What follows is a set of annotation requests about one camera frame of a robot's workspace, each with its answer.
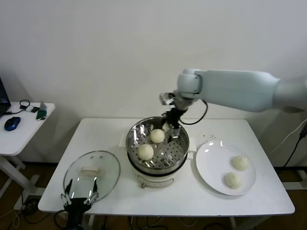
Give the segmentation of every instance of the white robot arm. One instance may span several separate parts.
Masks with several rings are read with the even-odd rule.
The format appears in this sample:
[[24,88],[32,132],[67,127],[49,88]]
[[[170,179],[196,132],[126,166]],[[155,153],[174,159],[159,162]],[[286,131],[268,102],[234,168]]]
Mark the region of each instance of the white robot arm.
[[167,122],[177,129],[180,116],[198,99],[250,112],[304,111],[307,76],[282,80],[266,72],[185,69],[178,77],[177,90],[160,94],[162,104],[171,106]]

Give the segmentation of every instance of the pot lid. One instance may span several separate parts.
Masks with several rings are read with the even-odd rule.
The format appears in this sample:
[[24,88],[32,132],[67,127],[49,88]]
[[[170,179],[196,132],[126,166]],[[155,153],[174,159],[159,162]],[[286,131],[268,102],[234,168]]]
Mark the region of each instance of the pot lid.
[[120,175],[116,156],[108,151],[93,151],[73,162],[65,173],[64,190],[71,182],[68,195],[72,198],[91,197],[97,185],[96,201],[106,197],[115,187]]

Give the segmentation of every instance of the small white table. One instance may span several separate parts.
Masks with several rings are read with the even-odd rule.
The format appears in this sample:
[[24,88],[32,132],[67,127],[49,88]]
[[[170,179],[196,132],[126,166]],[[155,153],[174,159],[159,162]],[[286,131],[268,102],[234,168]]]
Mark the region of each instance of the small white table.
[[[19,102],[12,102],[11,104],[9,111],[20,111]],[[40,103],[31,103],[31,105],[40,107]],[[49,116],[55,106],[52,103],[46,103],[45,105],[47,106],[47,116]],[[45,122],[45,120],[36,120],[36,115],[37,112],[22,111],[18,114],[4,115],[0,118],[0,169],[10,177],[0,190],[0,197],[10,185],[12,179],[24,188],[23,196],[25,200],[29,195],[41,196],[44,192],[43,188],[35,187],[39,175],[34,175],[31,180],[28,180],[18,171],[20,168],[24,169],[25,165],[16,157]],[[13,116],[19,116],[21,121],[15,130],[8,132],[4,129],[4,124]],[[4,157],[10,157],[17,167],[12,166]],[[21,198],[17,201],[14,209],[20,209],[20,207]]]
[[193,160],[187,160],[178,171],[179,176],[165,188],[140,188],[127,158],[119,147],[124,133],[139,119],[83,119],[72,137],[49,184],[39,202],[39,209],[56,212],[63,209],[60,194],[63,178],[71,163],[93,150],[107,150],[120,162],[121,175],[114,190],[95,203],[87,214],[127,216],[192,216],[192,217],[242,217],[252,218],[233,228],[247,229],[258,225],[272,215],[291,214],[295,208],[279,180],[274,168],[256,136],[245,120],[202,120],[185,126],[197,147],[215,136],[233,143],[253,161],[257,179],[254,187],[243,196],[228,196],[216,192],[197,176]]

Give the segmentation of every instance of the cable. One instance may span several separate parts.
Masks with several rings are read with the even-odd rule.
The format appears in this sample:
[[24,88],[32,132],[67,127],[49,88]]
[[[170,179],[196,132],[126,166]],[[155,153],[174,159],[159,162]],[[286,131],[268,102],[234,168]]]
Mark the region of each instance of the cable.
[[205,115],[206,115],[207,112],[208,112],[208,104],[207,104],[204,100],[202,100],[202,102],[204,102],[204,104],[206,105],[206,110],[205,110],[204,114],[201,116],[201,118],[200,118],[198,121],[193,122],[193,123],[185,123],[185,122],[183,122],[183,121],[181,120],[181,118],[179,119],[179,121],[180,121],[181,123],[183,123],[184,125],[188,125],[188,126],[191,126],[191,125],[194,125],[194,124],[199,123],[199,122],[205,117]]
[[10,211],[8,211],[8,212],[6,212],[6,213],[3,214],[2,216],[0,216],[0,219],[3,218],[3,217],[5,217],[5,216],[7,216],[7,215],[10,214],[11,212],[13,212],[13,209],[10,210]]
[[22,111],[26,110],[26,109],[27,109],[27,107],[31,105],[31,103],[30,103],[30,101],[29,101],[29,100],[27,100],[27,99],[23,99],[23,100],[21,100],[21,101],[19,102],[19,105],[20,105],[20,108],[21,108],[21,110],[20,110],[20,111],[15,112],[15,113],[13,113],[12,111],[7,111],[7,112],[3,113],[3,115],[18,114],[18,113],[20,113],[20,112],[22,112]]
[[185,226],[185,227],[187,227],[187,228],[194,226],[194,225],[196,224],[197,220],[198,220],[198,218],[196,218],[195,221],[192,222],[191,224],[185,224],[185,223],[183,223],[183,222],[180,220],[179,217],[177,217],[177,219],[179,220],[179,222],[180,222],[183,226]]
[[15,216],[14,220],[13,220],[13,221],[10,223],[10,225],[8,226],[7,230],[10,230],[12,226],[13,226],[14,228],[17,228],[17,227],[19,227],[19,224],[20,224],[20,218],[19,218],[19,216],[18,216],[20,213],[17,214],[17,213],[15,212],[14,209],[13,209],[12,211],[13,211],[13,213],[14,213],[16,216]]
[[38,224],[38,223],[42,222],[43,220],[45,220],[50,215],[50,213],[48,213],[43,218],[41,218],[40,220],[35,221],[35,222],[32,222],[32,221],[27,219],[27,216],[31,216],[32,214],[36,213],[36,211],[38,211],[38,202],[39,201],[36,198],[32,198],[32,199],[27,200],[24,203],[23,189],[20,187],[20,190],[21,190],[22,205],[25,205],[25,208],[22,210],[22,215],[24,217],[24,220],[28,224]]
[[155,228],[156,225],[161,221],[162,217],[158,217],[158,220],[156,221],[156,223],[150,225],[149,224],[149,217],[147,217],[146,219],[146,226],[149,227],[149,228]]
[[54,216],[53,216],[53,222],[54,222],[54,224],[55,224],[60,230],[62,230],[63,227],[61,227],[61,226],[58,224],[58,222],[57,222],[57,215],[60,214],[60,213],[62,213],[62,212],[65,212],[65,210],[57,211],[57,212],[54,214]]
[[102,222],[102,223],[100,224],[99,230],[106,230],[106,216],[105,216],[104,222]]
[[128,222],[129,222],[129,230],[132,229],[132,223],[133,223],[133,217],[130,219],[130,217],[128,216]]
[[272,154],[273,152],[275,152],[287,139],[289,136],[291,136],[293,133],[295,133],[305,122],[307,121],[307,119],[305,119],[304,121],[302,121],[302,123],[295,129],[293,130],[291,133],[289,133],[284,139],[283,141],[277,145],[269,154]]
[[15,218],[14,218],[12,224],[13,224],[13,227],[14,227],[14,228],[17,228],[17,227],[19,226],[19,224],[20,224],[20,218],[19,218],[20,212],[19,212],[19,213],[16,213],[16,211],[13,209],[13,213],[15,214]]
[[220,223],[212,223],[212,224],[208,224],[208,225],[206,225],[205,227],[203,227],[203,229],[202,230],[205,230],[205,229],[207,229],[207,228],[209,228],[209,227],[211,227],[211,226],[213,226],[213,225],[218,225],[218,226],[221,226],[224,230],[227,230],[226,228],[225,228],[225,226],[223,225],[223,224],[220,224]]
[[290,157],[288,158],[287,162],[283,165],[283,168],[286,167],[286,165],[288,164],[288,162],[291,160],[291,158],[292,158],[293,154],[295,153],[296,148],[297,148],[299,142],[301,141],[301,139],[303,139],[303,138],[300,137],[300,138],[297,140],[297,143],[296,143],[296,145],[295,145],[295,147],[294,147],[294,149],[293,149],[293,151],[292,151]]
[[138,217],[136,217],[136,227],[138,228],[138,230],[145,230],[145,229],[154,229],[154,228],[163,228],[168,230],[168,227],[164,226],[164,225],[156,225],[160,222],[160,220],[162,219],[161,217],[159,217],[158,221],[156,223],[154,223],[153,225],[149,225],[149,217],[146,218],[146,226],[145,227],[140,227],[138,224]]

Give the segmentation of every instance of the computer mouse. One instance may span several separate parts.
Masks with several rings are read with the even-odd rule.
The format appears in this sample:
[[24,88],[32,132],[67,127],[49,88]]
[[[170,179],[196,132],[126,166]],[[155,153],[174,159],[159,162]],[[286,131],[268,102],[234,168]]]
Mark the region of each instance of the computer mouse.
[[6,131],[12,131],[17,128],[19,122],[20,122],[20,117],[14,116],[5,122],[4,129]]

